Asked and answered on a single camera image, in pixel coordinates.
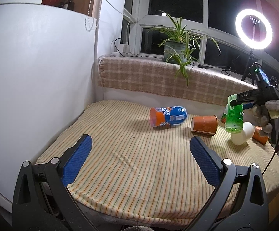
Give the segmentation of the grey gloved right hand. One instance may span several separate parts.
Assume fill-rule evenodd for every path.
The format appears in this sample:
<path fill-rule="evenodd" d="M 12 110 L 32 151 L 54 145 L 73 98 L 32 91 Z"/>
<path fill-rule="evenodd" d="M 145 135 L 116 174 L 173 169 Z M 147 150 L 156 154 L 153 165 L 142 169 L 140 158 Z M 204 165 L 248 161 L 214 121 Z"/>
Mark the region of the grey gloved right hand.
<path fill-rule="evenodd" d="M 254 105 L 252 113 L 257 120 L 257 125 L 262 127 L 259 131 L 260 136 L 271 136 L 273 130 L 278 133 L 279 130 L 279 100 L 268 101 L 260 107 Z"/>

